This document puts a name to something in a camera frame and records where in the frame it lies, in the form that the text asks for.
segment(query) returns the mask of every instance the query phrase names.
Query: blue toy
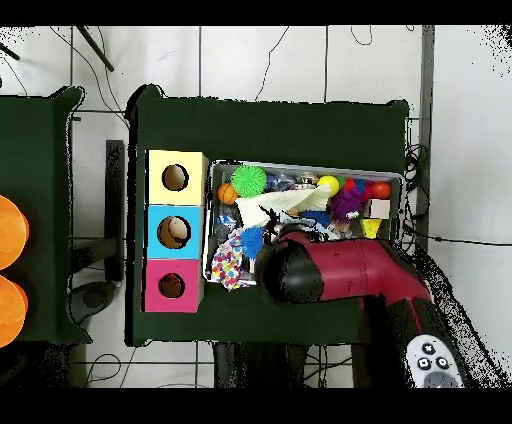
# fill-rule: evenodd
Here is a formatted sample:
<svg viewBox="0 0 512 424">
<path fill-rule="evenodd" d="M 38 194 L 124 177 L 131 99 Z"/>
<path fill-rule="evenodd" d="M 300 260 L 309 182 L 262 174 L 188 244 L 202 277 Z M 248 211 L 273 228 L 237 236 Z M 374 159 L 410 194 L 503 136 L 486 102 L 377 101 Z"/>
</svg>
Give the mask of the blue toy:
<svg viewBox="0 0 512 424">
<path fill-rule="evenodd" d="M 301 218 L 314 219 L 317 223 L 324 226 L 325 228 L 327 228 L 331 223 L 331 218 L 329 218 L 327 212 L 323 211 L 304 211 L 300 212 L 299 216 Z"/>
<path fill-rule="evenodd" d="M 354 180 L 354 182 L 356 183 L 356 189 L 359 193 L 363 194 L 364 192 L 364 184 L 365 184 L 365 181 L 358 178 L 356 180 Z"/>
<path fill-rule="evenodd" d="M 263 247 L 263 231 L 263 227 L 251 227 L 240 234 L 240 244 L 244 256 L 256 259 L 258 252 Z"/>
</svg>

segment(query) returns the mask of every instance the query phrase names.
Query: controller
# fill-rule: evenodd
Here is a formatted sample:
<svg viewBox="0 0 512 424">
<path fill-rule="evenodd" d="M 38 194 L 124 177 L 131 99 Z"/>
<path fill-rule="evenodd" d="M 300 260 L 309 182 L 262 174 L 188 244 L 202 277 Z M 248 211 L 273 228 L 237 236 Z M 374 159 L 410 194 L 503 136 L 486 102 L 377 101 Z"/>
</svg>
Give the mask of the controller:
<svg viewBox="0 0 512 424">
<path fill-rule="evenodd" d="M 409 342 L 405 365 L 415 387 L 464 387 L 450 349 L 430 334 L 421 334 Z"/>
</svg>

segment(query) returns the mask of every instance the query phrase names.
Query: dark green table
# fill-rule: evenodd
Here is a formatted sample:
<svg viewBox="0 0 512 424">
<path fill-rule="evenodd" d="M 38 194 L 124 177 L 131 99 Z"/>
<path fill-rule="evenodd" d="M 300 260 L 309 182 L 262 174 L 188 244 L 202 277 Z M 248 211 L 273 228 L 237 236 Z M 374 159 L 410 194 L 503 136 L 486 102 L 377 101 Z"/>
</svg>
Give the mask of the dark green table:
<svg viewBox="0 0 512 424">
<path fill-rule="evenodd" d="M 90 339 L 67 313 L 71 265 L 71 178 L 68 131 L 83 96 L 63 88 L 48 98 L 0 96 L 0 194 L 30 223 L 19 259 L 2 275 L 27 293 L 17 340 L 83 343 Z"/>
<path fill-rule="evenodd" d="M 126 111 L 128 164 L 126 342 L 225 340 L 297 344 L 357 343 L 359 299 L 278 304 L 257 287 L 228 293 L 205 285 L 196 314 L 140 312 L 144 151 L 198 151 L 210 159 L 404 173 L 405 101 L 387 105 L 249 103 L 165 98 L 142 86 Z"/>
</svg>

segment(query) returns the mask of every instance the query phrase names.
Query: round hole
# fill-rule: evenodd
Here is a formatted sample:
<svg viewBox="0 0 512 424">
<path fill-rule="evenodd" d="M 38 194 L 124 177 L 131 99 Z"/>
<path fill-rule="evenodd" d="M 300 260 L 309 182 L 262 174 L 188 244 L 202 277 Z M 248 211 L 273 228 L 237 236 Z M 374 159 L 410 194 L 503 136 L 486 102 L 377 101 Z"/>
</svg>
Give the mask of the round hole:
<svg viewBox="0 0 512 424">
<path fill-rule="evenodd" d="M 188 184 L 187 170 L 181 165 L 169 165 L 162 172 L 162 183 L 171 191 L 183 190 Z"/>
<path fill-rule="evenodd" d="M 168 216 L 158 226 L 156 236 L 168 249 L 181 249 L 190 240 L 191 228 L 185 218 Z"/>
<path fill-rule="evenodd" d="M 158 290 L 162 296 L 170 299 L 176 299 L 183 295 L 185 291 L 185 282 L 183 279 L 174 273 L 166 274 L 158 282 Z"/>
</svg>

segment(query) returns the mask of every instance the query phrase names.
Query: white cloth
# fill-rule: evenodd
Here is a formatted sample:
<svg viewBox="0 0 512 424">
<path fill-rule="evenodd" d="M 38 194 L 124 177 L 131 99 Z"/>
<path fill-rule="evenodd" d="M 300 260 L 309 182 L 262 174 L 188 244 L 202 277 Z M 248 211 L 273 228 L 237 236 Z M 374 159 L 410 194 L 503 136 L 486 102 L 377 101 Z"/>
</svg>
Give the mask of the white cloth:
<svg viewBox="0 0 512 424">
<path fill-rule="evenodd" d="M 240 210 L 244 228 L 264 226 L 270 217 L 261 210 L 289 211 L 325 211 L 331 188 L 321 185 L 314 189 L 288 190 L 260 194 L 255 197 L 239 197 L 236 204 Z"/>
</svg>

